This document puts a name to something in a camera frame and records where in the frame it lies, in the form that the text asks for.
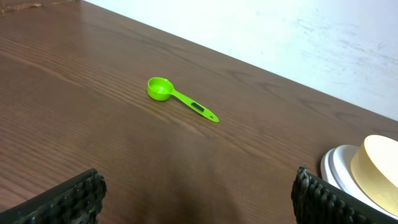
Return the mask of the yellow plastic bowl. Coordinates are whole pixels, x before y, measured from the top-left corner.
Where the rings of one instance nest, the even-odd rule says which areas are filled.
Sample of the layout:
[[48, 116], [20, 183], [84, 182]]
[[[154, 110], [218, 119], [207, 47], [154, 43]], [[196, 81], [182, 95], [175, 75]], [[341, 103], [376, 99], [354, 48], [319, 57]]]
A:
[[397, 141], [380, 135], [366, 137], [351, 160], [352, 175], [378, 206], [397, 215]]

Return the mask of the green plastic measuring scoop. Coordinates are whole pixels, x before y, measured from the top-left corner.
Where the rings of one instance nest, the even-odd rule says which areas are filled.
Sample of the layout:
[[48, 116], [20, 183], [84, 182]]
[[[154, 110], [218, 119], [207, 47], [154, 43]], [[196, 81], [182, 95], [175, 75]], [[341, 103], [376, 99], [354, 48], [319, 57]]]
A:
[[199, 104], [197, 101], [178, 92], [171, 81], [162, 77], [150, 78], [147, 82], [147, 94], [155, 101], [167, 101], [171, 96], [176, 97], [182, 103], [186, 104], [193, 111], [204, 118], [219, 123], [219, 118], [209, 109]]

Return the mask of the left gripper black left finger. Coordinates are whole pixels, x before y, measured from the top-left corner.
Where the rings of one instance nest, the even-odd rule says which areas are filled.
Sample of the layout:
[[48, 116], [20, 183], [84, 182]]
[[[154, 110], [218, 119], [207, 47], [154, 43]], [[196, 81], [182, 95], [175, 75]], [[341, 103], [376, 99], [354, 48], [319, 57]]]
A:
[[1, 223], [97, 224], [106, 192], [104, 177], [96, 169], [89, 169], [1, 212]]

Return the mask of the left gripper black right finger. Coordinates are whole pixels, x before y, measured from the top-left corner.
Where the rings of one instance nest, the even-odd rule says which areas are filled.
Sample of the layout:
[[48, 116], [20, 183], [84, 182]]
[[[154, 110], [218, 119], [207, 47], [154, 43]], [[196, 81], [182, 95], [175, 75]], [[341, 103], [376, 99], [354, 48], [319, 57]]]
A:
[[299, 167], [291, 192], [298, 224], [397, 224], [397, 219], [370, 207]]

